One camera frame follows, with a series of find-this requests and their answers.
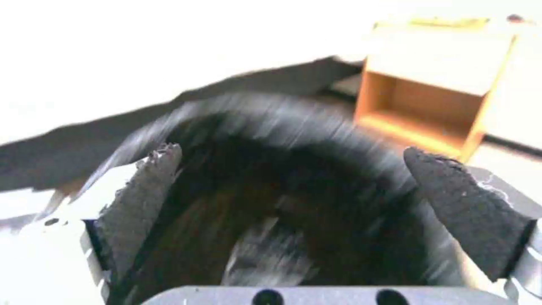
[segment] open shelf compartment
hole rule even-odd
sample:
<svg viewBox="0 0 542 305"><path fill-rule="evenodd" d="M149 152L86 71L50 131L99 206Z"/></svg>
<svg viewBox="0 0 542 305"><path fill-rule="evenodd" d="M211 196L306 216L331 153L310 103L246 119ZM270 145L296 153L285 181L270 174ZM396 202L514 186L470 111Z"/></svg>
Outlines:
<svg viewBox="0 0 542 305"><path fill-rule="evenodd" d="M463 161L484 96L365 72L355 121L405 145Z"/></svg>

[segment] dark floor mat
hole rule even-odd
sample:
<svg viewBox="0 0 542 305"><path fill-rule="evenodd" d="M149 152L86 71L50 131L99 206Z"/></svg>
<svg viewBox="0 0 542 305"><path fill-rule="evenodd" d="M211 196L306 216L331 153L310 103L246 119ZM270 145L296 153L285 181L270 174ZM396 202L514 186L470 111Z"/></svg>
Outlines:
<svg viewBox="0 0 542 305"><path fill-rule="evenodd" d="M65 126L43 136L4 145L0 147L0 191L26 187L54 188L85 177L130 133L185 101L206 99L232 91L312 95L359 71L359 67L326 58L246 74L186 91L169 103Z"/></svg>

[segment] orange wooden furniture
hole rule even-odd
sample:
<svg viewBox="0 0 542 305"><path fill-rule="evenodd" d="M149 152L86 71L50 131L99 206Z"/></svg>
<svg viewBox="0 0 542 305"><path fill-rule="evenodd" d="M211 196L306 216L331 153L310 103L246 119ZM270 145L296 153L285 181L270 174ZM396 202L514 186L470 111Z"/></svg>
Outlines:
<svg viewBox="0 0 542 305"><path fill-rule="evenodd" d="M378 24L355 121L405 145L469 159L513 42L503 27Z"/></svg>

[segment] screw hole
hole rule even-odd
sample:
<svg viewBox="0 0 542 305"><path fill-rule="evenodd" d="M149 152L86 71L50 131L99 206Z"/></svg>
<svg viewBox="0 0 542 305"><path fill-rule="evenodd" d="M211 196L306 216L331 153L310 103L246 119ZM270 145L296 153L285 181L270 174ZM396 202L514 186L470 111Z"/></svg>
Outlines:
<svg viewBox="0 0 542 305"><path fill-rule="evenodd" d="M378 305L409 305L409 302L400 292L389 289L378 292L376 303Z"/></svg>
<svg viewBox="0 0 542 305"><path fill-rule="evenodd" d="M254 296L252 305L284 305L284 299L278 291L265 289Z"/></svg>
<svg viewBox="0 0 542 305"><path fill-rule="evenodd" d="M45 222L45 225L46 226L52 226L52 225L54 225L55 223L58 223L58 222L59 222L58 218L51 218L51 219L49 219L49 220L47 220Z"/></svg>

